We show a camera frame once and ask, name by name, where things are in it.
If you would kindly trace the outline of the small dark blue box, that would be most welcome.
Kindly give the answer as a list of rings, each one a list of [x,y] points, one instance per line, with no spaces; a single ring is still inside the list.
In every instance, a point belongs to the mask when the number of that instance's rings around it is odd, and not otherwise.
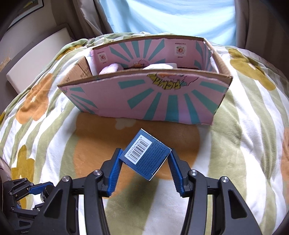
[[[121,154],[120,160],[144,179],[150,181],[170,153],[171,148],[140,129]]]

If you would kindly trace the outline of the pink fluffy towel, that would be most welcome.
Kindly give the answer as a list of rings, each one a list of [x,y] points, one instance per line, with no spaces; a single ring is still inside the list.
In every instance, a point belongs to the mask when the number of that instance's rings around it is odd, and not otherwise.
[[[109,66],[104,67],[100,72],[99,75],[108,74],[108,73],[115,73],[117,71],[124,70],[123,66],[118,63],[112,63]]]

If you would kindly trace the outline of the framed wall picture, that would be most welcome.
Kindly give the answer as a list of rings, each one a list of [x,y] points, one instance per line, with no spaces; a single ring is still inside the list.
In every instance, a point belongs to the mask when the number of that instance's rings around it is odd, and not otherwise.
[[[41,9],[44,7],[44,1],[43,0],[32,0],[26,3],[26,5],[20,9],[17,13],[16,18],[12,21],[8,29],[10,29],[12,26],[14,26],[16,23],[18,23],[20,20],[25,18],[26,16],[32,14],[33,12]]]

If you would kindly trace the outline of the light blue curtain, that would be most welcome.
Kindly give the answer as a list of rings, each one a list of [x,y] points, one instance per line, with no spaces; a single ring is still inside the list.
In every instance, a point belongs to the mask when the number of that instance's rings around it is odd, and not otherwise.
[[[198,36],[236,45],[234,1],[100,1],[115,33],[148,32]]]

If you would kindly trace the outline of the white floral rolled sock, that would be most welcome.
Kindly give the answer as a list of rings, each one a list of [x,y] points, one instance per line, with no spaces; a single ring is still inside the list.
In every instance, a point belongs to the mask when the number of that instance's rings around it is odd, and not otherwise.
[[[171,70],[176,68],[176,63],[157,63],[148,65],[144,68],[144,70]]]

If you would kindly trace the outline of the floral striped bed blanket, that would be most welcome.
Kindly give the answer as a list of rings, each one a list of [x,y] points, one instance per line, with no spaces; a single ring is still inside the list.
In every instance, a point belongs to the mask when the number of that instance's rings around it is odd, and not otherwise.
[[[212,126],[83,113],[58,89],[67,70],[90,49],[132,33],[106,34],[65,45],[1,114],[1,168],[11,179],[38,184],[99,169],[140,129],[210,178],[227,176],[263,234],[288,213],[288,80],[263,58],[233,46],[215,50],[233,80]]]

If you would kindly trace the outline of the brown curtain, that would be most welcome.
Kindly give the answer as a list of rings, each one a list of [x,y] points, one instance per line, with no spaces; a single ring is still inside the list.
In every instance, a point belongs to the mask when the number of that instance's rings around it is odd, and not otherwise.
[[[269,1],[235,1],[237,47],[262,56],[288,70],[288,24]],[[92,38],[113,31],[100,1],[52,1],[57,25],[67,24],[76,39]]]

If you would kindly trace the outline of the pink lined cardboard box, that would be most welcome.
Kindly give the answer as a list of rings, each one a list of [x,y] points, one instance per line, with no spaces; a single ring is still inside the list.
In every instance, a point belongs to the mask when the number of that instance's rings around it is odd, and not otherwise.
[[[112,63],[124,70],[99,75]],[[157,63],[177,68],[144,70]],[[231,82],[206,39],[145,35],[93,46],[58,87],[79,110],[103,117],[210,125]]]

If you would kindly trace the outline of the white bedside panel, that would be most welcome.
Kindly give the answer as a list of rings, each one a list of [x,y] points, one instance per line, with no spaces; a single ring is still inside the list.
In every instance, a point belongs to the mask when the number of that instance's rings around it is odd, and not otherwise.
[[[20,51],[3,70],[16,93],[21,93],[72,38],[67,26],[58,26]]]

